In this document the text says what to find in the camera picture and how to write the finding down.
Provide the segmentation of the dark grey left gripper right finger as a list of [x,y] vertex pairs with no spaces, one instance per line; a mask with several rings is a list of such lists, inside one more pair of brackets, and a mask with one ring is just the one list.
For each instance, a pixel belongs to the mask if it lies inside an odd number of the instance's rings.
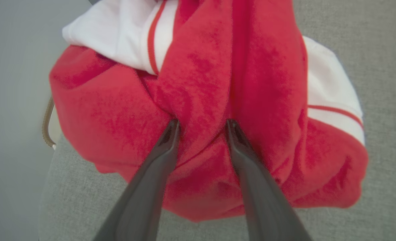
[[226,121],[230,160],[239,178],[251,241],[311,241],[301,220],[234,119]]

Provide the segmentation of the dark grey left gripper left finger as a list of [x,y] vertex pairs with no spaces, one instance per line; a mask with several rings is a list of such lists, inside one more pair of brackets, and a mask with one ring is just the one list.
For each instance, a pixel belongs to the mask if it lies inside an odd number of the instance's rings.
[[178,160],[180,123],[172,119],[128,183],[95,241],[155,241],[169,175]]

